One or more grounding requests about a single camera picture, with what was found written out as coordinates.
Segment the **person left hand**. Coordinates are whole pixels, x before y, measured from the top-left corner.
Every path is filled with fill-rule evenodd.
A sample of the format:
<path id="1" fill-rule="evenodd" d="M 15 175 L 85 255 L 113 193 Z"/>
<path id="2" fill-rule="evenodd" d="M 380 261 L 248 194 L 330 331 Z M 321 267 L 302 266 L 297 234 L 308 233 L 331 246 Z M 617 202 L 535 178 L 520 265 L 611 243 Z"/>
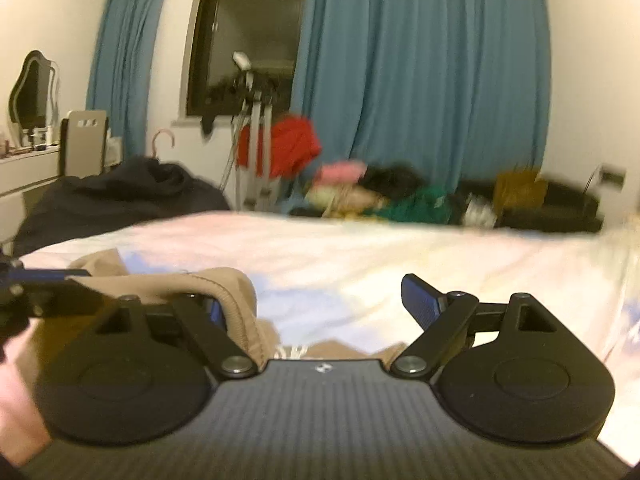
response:
<path id="1" fill-rule="evenodd" d="M 39 363 L 35 355 L 38 322 L 4 347 L 1 363 L 1 454 L 12 466 L 22 466 L 50 442 L 49 431 L 32 400 L 32 382 Z"/>

